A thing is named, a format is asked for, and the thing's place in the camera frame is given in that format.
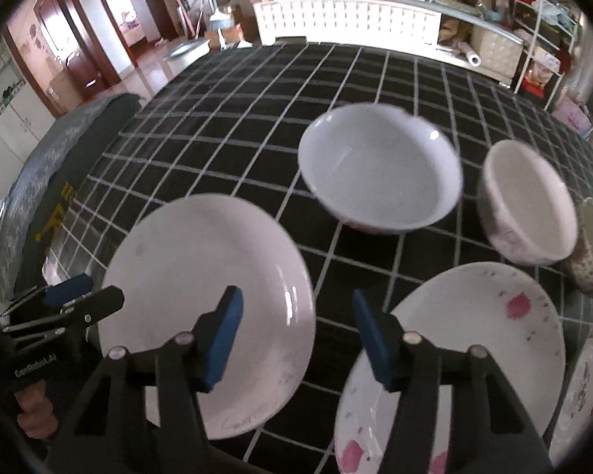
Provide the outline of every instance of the pink bag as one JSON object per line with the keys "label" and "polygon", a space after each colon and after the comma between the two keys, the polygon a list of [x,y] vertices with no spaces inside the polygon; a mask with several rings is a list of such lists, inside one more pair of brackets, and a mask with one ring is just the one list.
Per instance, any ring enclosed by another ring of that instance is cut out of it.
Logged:
{"label": "pink bag", "polygon": [[591,129],[591,122],[577,103],[564,96],[551,114],[561,123],[566,124],[580,135]]}

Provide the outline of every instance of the paper roll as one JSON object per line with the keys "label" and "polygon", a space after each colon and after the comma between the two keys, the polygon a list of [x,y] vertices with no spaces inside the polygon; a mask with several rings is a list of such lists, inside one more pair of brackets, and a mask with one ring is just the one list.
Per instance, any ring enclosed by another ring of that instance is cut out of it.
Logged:
{"label": "paper roll", "polygon": [[468,62],[473,68],[478,68],[481,65],[481,57],[477,55],[477,52],[475,52],[468,43],[460,42],[459,49],[465,55],[465,58],[468,59]]}

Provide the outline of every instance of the oval plate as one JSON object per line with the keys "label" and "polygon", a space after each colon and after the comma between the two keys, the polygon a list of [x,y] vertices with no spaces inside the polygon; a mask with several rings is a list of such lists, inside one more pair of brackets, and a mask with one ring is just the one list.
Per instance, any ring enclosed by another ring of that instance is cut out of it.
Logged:
{"label": "oval plate", "polygon": [[[210,439],[257,428],[296,391],[312,353],[312,285],[286,231],[247,201],[221,194],[179,199],[147,216],[116,251],[104,286],[125,294],[98,325],[102,351],[158,348],[215,309],[228,285],[244,316],[224,378],[198,401]],[[155,389],[147,416],[158,424]]]}
{"label": "oval plate", "polygon": [[[494,262],[441,273],[406,297],[392,314],[440,348],[466,351],[483,344],[492,353],[542,435],[556,408],[565,346],[556,309],[530,276]],[[429,474],[443,474],[450,426],[451,388],[440,388]],[[343,390],[334,445],[340,472],[376,474],[391,433],[399,394],[373,377],[364,351]]]}
{"label": "oval plate", "polygon": [[565,457],[593,421],[593,327],[578,357],[553,430],[549,457],[554,466]]}

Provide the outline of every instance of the black tablecloth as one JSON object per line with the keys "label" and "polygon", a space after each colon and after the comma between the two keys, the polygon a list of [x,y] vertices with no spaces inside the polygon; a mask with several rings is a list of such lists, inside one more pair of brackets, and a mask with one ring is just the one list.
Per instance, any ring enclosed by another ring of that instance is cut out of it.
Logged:
{"label": "black tablecloth", "polygon": [[[461,154],[464,195],[441,222],[397,236],[341,226],[298,175],[308,124],[329,109],[390,103],[429,119]],[[337,472],[334,416],[360,349],[351,293],[394,307],[425,280],[474,261],[504,261],[488,244],[474,197],[488,148],[533,145],[564,178],[574,202],[593,196],[593,150],[531,103],[462,69],[356,47],[290,45],[212,54],[165,87],[121,133],[79,189],[52,246],[49,271],[88,272],[97,285],[128,231],[189,194],[234,194],[276,216],[298,244],[317,298],[305,381],[262,431],[219,447],[276,473]],[[559,266],[524,269],[562,316],[573,359],[593,321],[593,300]]]}

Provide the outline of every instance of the cabinet door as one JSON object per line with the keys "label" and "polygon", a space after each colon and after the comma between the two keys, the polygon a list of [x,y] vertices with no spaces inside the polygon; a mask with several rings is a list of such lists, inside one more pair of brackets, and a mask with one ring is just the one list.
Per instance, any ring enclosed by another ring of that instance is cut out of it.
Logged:
{"label": "cabinet door", "polygon": [[0,115],[0,137],[22,162],[39,142],[10,105]]}
{"label": "cabinet door", "polygon": [[38,139],[44,137],[55,122],[52,113],[37,97],[29,84],[24,85],[13,97],[11,106]]}

